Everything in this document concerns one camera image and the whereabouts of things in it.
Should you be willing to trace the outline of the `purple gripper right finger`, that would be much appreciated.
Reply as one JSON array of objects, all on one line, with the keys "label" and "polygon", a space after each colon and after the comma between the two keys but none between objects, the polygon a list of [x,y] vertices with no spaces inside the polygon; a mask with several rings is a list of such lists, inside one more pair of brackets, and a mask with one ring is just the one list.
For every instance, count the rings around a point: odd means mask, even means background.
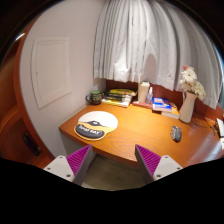
[{"label": "purple gripper right finger", "polygon": [[170,156],[159,156],[140,145],[135,145],[135,157],[146,184],[182,169]]}]

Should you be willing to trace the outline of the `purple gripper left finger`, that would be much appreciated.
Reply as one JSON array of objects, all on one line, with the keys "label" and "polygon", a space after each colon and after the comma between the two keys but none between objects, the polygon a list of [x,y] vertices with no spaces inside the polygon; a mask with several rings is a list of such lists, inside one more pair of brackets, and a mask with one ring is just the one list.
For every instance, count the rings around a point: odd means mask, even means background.
[{"label": "purple gripper left finger", "polygon": [[93,157],[92,146],[87,145],[67,157],[58,156],[44,170],[81,186]]}]

